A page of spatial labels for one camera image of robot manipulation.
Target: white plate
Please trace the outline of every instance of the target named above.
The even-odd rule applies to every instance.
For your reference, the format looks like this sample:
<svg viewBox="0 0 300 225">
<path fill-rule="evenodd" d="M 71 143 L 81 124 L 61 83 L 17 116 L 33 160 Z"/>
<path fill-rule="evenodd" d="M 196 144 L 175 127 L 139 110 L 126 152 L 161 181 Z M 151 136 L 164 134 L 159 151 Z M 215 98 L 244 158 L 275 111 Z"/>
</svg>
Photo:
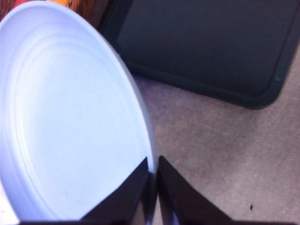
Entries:
<svg viewBox="0 0 300 225">
<path fill-rule="evenodd" d="M 31 1 L 1 21 L 1 182 L 20 220 L 80 219 L 147 157 L 141 95 L 73 11 Z"/>
</svg>

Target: orange object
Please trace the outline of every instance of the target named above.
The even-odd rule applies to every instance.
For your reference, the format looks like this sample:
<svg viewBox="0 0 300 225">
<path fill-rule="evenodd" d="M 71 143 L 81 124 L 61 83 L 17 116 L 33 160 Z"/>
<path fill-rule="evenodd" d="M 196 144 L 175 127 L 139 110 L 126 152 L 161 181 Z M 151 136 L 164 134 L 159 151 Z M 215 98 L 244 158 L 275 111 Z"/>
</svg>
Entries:
<svg viewBox="0 0 300 225">
<path fill-rule="evenodd" d="M 95 0 L 48 0 L 48 1 L 54 1 L 63 6 L 66 6 L 69 9 L 81 15 L 85 19 L 88 17 L 95 3 Z"/>
</svg>

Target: floor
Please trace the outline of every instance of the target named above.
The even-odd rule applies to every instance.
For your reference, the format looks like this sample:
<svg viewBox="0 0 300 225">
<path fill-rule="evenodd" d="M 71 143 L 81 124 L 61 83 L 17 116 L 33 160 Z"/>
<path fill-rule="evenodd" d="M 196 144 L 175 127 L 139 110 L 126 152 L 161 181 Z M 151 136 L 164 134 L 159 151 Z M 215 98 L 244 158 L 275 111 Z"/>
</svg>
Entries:
<svg viewBox="0 0 300 225">
<path fill-rule="evenodd" d="M 195 189 L 233 219 L 300 224 L 300 48 L 279 98 L 262 110 L 135 80 L 158 154 Z"/>
</svg>

